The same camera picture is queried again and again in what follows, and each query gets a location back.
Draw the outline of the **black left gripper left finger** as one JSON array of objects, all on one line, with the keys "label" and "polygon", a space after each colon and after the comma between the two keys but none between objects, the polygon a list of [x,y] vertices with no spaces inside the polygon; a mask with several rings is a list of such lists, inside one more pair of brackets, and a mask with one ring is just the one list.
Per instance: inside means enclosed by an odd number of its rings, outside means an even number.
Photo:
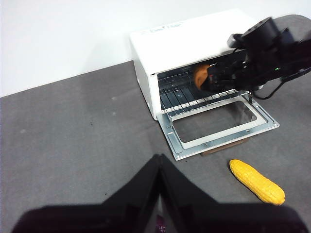
[{"label": "black left gripper left finger", "polygon": [[143,231],[159,193],[160,155],[103,203],[44,206],[25,212],[14,233],[131,233]]}]

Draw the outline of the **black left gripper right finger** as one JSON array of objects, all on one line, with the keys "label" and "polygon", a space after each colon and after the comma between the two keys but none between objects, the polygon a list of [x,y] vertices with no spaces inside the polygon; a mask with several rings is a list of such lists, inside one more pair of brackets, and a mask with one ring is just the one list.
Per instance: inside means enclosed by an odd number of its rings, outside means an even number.
[{"label": "black left gripper right finger", "polygon": [[219,203],[164,155],[159,157],[162,198],[180,233],[307,233],[299,214],[266,203]]}]

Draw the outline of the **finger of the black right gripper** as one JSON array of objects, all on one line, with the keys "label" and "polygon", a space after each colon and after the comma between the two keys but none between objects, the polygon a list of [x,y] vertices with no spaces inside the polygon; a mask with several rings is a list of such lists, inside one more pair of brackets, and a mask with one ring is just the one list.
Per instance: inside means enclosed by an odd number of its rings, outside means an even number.
[{"label": "finger of the black right gripper", "polygon": [[232,74],[231,66],[226,64],[214,64],[207,69],[208,74]]},{"label": "finger of the black right gripper", "polygon": [[227,91],[232,88],[232,80],[207,77],[200,86],[202,91]]}]

